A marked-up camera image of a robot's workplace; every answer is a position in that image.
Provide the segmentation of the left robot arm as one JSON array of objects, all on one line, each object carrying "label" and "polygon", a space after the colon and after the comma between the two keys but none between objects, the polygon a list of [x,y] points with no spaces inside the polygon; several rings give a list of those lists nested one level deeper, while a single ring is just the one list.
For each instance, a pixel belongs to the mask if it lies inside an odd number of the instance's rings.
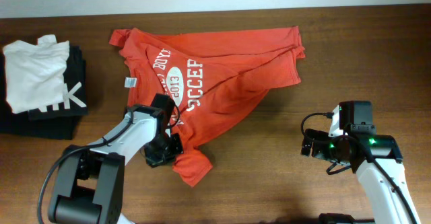
[{"label": "left robot arm", "polygon": [[56,175],[48,206],[52,223],[129,223],[122,212],[125,167],[136,153],[150,167],[167,165],[183,153],[172,131],[179,108],[165,94],[151,104],[134,105],[109,133],[86,146],[70,145],[48,174]]}]

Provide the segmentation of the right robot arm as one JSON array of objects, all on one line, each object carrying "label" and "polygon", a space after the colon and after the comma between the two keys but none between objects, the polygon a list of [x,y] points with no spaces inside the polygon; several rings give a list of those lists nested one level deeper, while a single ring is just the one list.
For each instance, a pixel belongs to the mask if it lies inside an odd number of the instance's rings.
[{"label": "right robot arm", "polygon": [[391,135],[379,135],[369,101],[344,101],[323,116],[329,131],[300,129],[301,154],[328,161],[328,175],[356,175],[368,197],[373,223],[419,223],[409,194],[401,150]]}]

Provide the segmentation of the red printed t-shirt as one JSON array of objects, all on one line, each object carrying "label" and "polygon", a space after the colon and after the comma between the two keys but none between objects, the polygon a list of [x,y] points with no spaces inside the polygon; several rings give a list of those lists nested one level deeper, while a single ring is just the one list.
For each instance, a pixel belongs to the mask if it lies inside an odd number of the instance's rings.
[{"label": "red printed t-shirt", "polygon": [[199,150],[246,118],[271,89],[300,83],[296,61],[305,56],[298,27],[156,35],[117,29],[119,48],[134,80],[128,104],[170,96],[183,153],[173,169],[190,186],[212,169]]}]

